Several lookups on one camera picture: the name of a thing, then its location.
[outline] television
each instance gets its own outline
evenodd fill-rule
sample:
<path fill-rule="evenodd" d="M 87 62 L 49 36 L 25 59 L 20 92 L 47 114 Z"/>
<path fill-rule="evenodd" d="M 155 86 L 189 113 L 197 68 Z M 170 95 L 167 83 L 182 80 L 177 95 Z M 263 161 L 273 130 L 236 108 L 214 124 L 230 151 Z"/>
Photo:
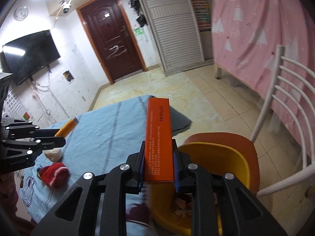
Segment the television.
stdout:
<path fill-rule="evenodd" d="M 49 30 L 8 42 L 3 45 L 3 53 L 8 73 L 13 74 L 13 80 L 18 86 L 60 58 Z"/>

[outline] yellow bucket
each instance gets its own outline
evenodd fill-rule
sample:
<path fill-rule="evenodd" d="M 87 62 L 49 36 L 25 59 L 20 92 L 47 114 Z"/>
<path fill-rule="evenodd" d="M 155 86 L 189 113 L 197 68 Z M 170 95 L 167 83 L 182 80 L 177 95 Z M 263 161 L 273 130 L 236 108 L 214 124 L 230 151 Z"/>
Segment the yellow bucket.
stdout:
<path fill-rule="evenodd" d="M 248 189 L 250 184 L 249 166 L 237 150 L 214 143 L 193 142 L 178 148 L 189 154 L 192 162 L 216 175 L 233 173 Z M 191 216 L 177 216 L 174 203 L 174 185 L 150 185 L 150 209 L 153 219 L 162 228 L 182 236 L 191 235 Z M 222 235 L 218 215 L 218 233 Z"/>

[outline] orange box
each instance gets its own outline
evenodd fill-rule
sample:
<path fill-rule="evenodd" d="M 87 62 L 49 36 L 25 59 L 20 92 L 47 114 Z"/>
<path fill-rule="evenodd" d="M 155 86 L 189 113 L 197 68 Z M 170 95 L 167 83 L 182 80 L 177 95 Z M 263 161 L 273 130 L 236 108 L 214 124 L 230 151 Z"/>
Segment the orange box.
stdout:
<path fill-rule="evenodd" d="M 148 100 L 144 157 L 144 181 L 147 184 L 174 181 L 170 103 L 167 98 Z"/>

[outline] silver screw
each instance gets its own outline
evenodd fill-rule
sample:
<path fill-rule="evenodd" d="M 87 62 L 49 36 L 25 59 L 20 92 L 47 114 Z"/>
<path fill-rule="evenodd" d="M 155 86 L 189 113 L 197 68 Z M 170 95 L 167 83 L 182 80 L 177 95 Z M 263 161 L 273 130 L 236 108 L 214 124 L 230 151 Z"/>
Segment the silver screw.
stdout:
<path fill-rule="evenodd" d="M 86 172 L 83 174 L 83 178 L 86 180 L 89 180 L 93 177 L 93 174 L 91 172 Z"/>
<path fill-rule="evenodd" d="M 125 164 L 120 165 L 119 168 L 120 168 L 121 170 L 128 170 L 128 169 L 130 168 L 130 166 L 125 163 Z"/>
<path fill-rule="evenodd" d="M 224 177 L 227 179 L 227 180 L 232 180 L 234 179 L 234 175 L 232 173 L 225 173 Z"/>
<path fill-rule="evenodd" d="M 189 163 L 188 168 L 190 170 L 196 170 L 198 168 L 198 165 L 196 163 Z"/>

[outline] security camera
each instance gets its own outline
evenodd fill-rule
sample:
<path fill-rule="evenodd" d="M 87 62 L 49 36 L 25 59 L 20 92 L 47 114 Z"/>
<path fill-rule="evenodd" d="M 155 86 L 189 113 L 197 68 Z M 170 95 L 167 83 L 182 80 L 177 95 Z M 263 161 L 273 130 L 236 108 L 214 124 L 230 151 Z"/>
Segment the security camera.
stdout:
<path fill-rule="evenodd" d="M 62 4 L 62 12 L 67 14 L 71 8 L 71 0 Z"/>

